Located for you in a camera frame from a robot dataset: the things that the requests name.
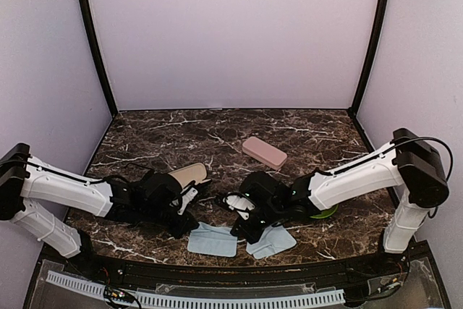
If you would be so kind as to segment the pink translucent sunglasses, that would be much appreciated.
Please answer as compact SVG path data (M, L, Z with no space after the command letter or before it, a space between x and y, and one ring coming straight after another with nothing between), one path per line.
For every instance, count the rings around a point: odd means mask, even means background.
M216 196L215 203L217 206L223 209L233 211L234 206L231 205L230 202L233 201L233 199L235 198L236 198L236 195L234 193L227 194L227 195L218 195Z

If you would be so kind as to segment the black glasses case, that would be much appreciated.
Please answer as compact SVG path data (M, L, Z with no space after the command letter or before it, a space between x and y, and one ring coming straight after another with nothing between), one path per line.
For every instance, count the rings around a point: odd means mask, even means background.
M208 172L204 164L195 163L169 172L181 186L179 192L182 192L191 182L195 185L207 185L212 179L208 177Z

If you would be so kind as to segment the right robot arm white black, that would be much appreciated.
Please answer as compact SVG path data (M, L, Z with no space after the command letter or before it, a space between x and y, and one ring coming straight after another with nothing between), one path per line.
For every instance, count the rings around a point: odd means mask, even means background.
M396 265L397 254L407 249L430 210L449 197L453 169L443 167L433 142L434 137L399 128L376 151L335 169L314 169L290 186L265 172L253 172L237 192L220 199L239 215L231 233L255 244L269 226L312 219L347 200L402 186L402 198L383 233L382 249L369 261L369 269L383 276Z

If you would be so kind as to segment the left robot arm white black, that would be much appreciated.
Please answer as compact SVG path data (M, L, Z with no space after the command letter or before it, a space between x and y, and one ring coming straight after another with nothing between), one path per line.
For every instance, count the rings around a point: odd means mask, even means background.
M161 225L175 238L198 223L187 206L207 182L203 164L196 163L168 174L150 170L131 182L112 174L102 179L79 176L53 167L30 155L30 147L18 143L1 157L1 220L26 229L54 248L86 277L102 271L92 254L89 236L67 226L39 202L47 200L109 221Z

